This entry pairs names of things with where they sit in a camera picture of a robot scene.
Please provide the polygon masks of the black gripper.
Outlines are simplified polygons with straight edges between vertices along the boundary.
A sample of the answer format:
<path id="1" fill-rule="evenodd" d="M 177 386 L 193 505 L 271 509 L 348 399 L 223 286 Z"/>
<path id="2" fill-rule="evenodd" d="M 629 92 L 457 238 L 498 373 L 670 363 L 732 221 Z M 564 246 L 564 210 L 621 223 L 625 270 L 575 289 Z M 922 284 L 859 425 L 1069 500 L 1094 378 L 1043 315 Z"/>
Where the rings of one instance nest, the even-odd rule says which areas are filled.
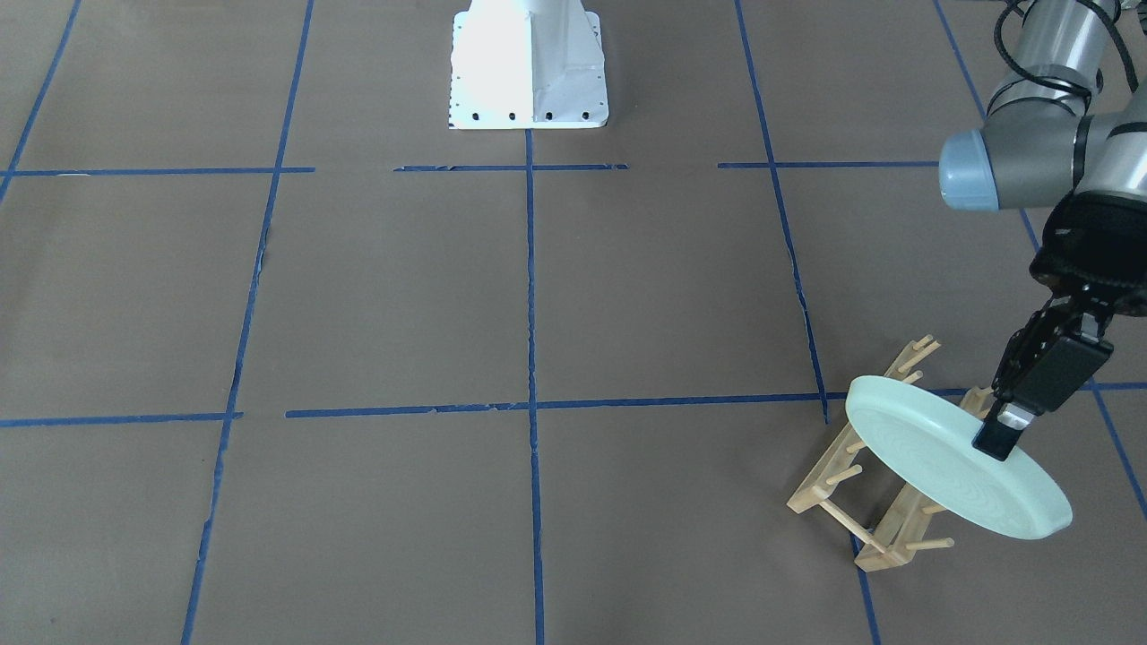
<path id="1" fill-rule="evenodd" d="M 1030 264 L 1053 294 L 1090 294 L 1115 314 L 1144 317 L 1146 207 L 1140 199 L 1069 194 L 1050 213 Z M 1054 412 L 1110 359 L 1114 345 L 1072 333 L 1072 302 L 1050 300 L 1013 334 L 993 376 L 992 407 L 972 446 L 1009 458 L 1037 417 Z"/>

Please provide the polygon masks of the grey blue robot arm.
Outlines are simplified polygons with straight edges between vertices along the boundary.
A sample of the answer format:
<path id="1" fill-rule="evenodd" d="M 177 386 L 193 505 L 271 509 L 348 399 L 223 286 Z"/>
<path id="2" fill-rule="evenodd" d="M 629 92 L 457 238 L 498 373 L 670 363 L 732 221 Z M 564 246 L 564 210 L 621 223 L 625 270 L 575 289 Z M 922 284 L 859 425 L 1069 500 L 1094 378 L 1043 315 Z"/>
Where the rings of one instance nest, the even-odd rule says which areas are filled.
<path id="1" fill-rule="evenodd" d="M 993 26 L 1008 73 L 980 129 L 951 135 L 939 184 L 957 210 L 1050 208 L 1030 275 L 1048 301 L 1008 340 L 972 445 L 1011 457 L 1144 317 L 1144 81 L 1117 24 L 1131 1 L 1009 1 Z"/>

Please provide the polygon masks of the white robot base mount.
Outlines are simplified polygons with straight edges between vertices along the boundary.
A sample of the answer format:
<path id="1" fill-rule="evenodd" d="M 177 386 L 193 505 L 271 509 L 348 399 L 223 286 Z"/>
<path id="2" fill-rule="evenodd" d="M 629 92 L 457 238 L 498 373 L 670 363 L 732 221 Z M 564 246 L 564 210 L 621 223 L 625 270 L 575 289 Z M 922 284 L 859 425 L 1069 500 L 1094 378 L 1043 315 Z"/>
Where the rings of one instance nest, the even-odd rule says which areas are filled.
<path id="1" fill-rule="evenodd" d="M 473 1 L 451 33 L 450 129 L 607 125 L 601 21 L 582 1 Z"/>

